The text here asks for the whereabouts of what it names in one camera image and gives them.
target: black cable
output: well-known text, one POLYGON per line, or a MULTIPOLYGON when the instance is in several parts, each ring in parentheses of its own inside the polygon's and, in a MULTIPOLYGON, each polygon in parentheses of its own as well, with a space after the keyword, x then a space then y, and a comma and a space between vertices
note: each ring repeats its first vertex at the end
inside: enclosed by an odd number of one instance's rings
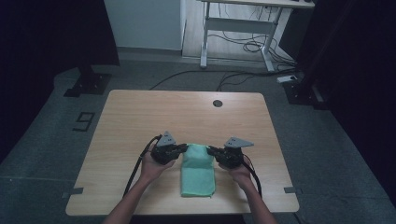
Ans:
POLYGON ((251 169, 251 167, 248 164, 246 164, 244 161, 242 161, 242 164, 250 171, 251 175, 253 175, 253 178, 256 180, 257 190, 260 194, 260 197, 262 197, 262 184, 260 183, 260 179, 256 175, 256 172, 253 169, 251 169))
POLYGON ((153 87, 151 87, 149 90, 152 91, 153 89, 155 89, 159 85, 163 84, 165 81, 171 79, 172 77, 177 77, 177 76, 180 76, 180 75, 183 75, 183 74, 186 74, 186 73, 223 73, 223 72, 246 73, 246 72, 243 72, 243 71, 226 71, 226 70, 205 70, 205 71, 203 71, 203 70, 198 70, 198 71, 189 70, 189 71, 183 71, 183 72, 179 72, 179 73, 173 74, 172 76, 161 80, 160 82, 155 84, 153 87))
POLYGON ((222 83, 221 86, 220 86, 220 90, 221 90, 221 87, 222 87, 222 86, 225 86, 225 85, 237 86, 237 85, 240 85, 240 84, 246 82, 248 79, 251 79, 251 78, 253 78, 253 77, 254 77, 254 76, 246 77, 244 80, 242 80, 242 81, 240 81, 240 82, 238 82, 238 83, 231 83, 231 82, 222 83))
POLYGON ((137 169, 139 168, 140 162, 143 160, 143 157, 145 156, 145 154, 149 151, 149 147, 151 146, 151 143, 154 142, 155 140, 159 141, 161 139, 162 135, 158 135, 153 137, 148 144, 146 145, 145 149, 142 151, 142 153, 140 154, 139 158, 137 159, 136 165, 134 166, 134 170, 132 171, 131 176, 129 177, 128 183, 125 187, 125 191, 124 194, 122 195, 122 197, 125 196, 125 194, 128 193, 129 188, 131 187, 132 181, 134 180, 134 176, 136 175, 137 169))

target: dark backdrop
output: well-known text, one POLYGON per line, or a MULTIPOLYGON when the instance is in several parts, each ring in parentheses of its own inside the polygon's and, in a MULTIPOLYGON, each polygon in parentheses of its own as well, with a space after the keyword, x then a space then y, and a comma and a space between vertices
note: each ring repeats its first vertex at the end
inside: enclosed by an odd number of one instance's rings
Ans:
POLYGON ((119 64, 104 1, 0 1, 0 161, 81 64, 119 64))
POLYGON ((297 58, 396 204, 395 4, 318 1, 297 58))

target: wire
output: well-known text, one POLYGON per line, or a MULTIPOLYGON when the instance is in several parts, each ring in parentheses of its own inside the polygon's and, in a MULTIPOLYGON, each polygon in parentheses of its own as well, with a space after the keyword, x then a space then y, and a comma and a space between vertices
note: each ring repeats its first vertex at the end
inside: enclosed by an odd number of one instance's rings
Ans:
POLYGON ((260 183, 259 177, 256 175, 256 172, 244 161, 242 161, 242 164, 250 171, 251 175, 253 175, 253 178, 256 180, 257 184, 257 190, 260 194, 260 197, 262 197, 262 184, 260 183))
MULTIPOLYGON (((220 80, 219 85, 216 88, 216 91, 221 91, 221 87, 223 86, 223 84, 225 83, 225 81, 231 77, 237 77, 237 76, 242 76, 242 75, 246 75, 246 76, 254 76, 254 77, 270 77, 270 76, 275 76, 275 75, 281 75, 281 74, 289 74, 289 73, 297 73, 300 72, 298 69, 296 68, 291 68, 291 69, 285 69, 285 70, 281 70, 281 71, 277 71, 277 72, 271 72, 271 73, 252 73, 252 72, 247 72, 247 71, 232 71, 232 70, 198 70, 198 71, 183 71, 183 72, 179 72, 176 74, 171 75, 170 77, 167 77, 161 81, 159 81, 157 84, 155 84, 153 87, 151 87, 149 90, 152 91, 154 90, 156 87, 160 86, 161 84, 163 84, 165 81, 173 78, 173 77, 178 77, 184 74, 188 74, 188 73, 224 73, 223 77, 220 80)), ((227 83, 224 85, 239 85, 239 84, 235 84, 235 83, 227 83)))
POLYGON ((134 176, 136 175, 137 169, 139 168, 140 162, 143 160, 143 157, 146 155, 146 153, 149 151, 149 147, 151 146, 151 143, 157 140, 157 142, 161 139, 162 135, 158 135, 153 137, 148 144, 146 145, 145 149, 143 149, 142 153, 139 156, 139 159, 137 159, 136 165, 134 166, 134 170, 132 171, 131 176, 129 177, 128 183, 126 184, 124 194, 122 197, 125 196, 125 194, 128 193, 129 188, 131 187, 132 181, 134 180, 134 176))

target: standing desk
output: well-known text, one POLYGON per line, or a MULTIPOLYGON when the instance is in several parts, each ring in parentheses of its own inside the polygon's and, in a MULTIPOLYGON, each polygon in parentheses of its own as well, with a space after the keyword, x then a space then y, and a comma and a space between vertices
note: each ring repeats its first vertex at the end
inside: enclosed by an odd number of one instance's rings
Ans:
MULTIPOLYGON (((296 212, 276 133, 259 93, 201 91, 112 91, 66 207, 69 216, 107 215, 121 200, 141 151, 155 135, 169 131, 177 144, 222 147, 236 136, 254 142, 245 147, 262 183, 262 197, 272 212, 296 212), (222 101, 221 107, 214 106, 222 101)), ((209 198, 180 196, 182 155, 143 194, 138 215, 249 213, 244 192, 215 162, 216 191, 209 198)), ((138 179, 137 171, 134 182, 138 179)))
POLYGON ((290 8, 313 8, 315 4, 313 2, 306 3, 304 0, 297 2, 292 0, 201 0, 207 3, 205 13, 205 26, 204 26, 204 42, 201 49, 201 67, 206 68, 207 61, 207 32, 213 31, 229 31, 239 33, 252 33, 268 35, 265 41, 264 47, 262 48, 262 57, 264 58, 265 65, 269 72, 274 72, 275 69, 271 62, 271 55, 269 54, 269 48, 271 46, 272 39, 276 31, 277 23, 284 7, 290 8), (238 4, 238 5, 254 5, 263 7, 279 7, 276 13, 276 17, 273 21, 247 21, 247 20, 235 20, 225 18, 210 18, 210 3, 225 3, 225 4, 238 4))

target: green cloth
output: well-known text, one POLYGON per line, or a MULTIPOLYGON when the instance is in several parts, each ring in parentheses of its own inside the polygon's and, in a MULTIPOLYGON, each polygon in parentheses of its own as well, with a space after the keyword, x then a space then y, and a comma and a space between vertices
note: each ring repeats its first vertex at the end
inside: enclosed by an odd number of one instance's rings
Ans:
POLYGON ((206 146, 189 144, 181 165, 181 196, 210 197, 215 192, 213 156, 206 146))

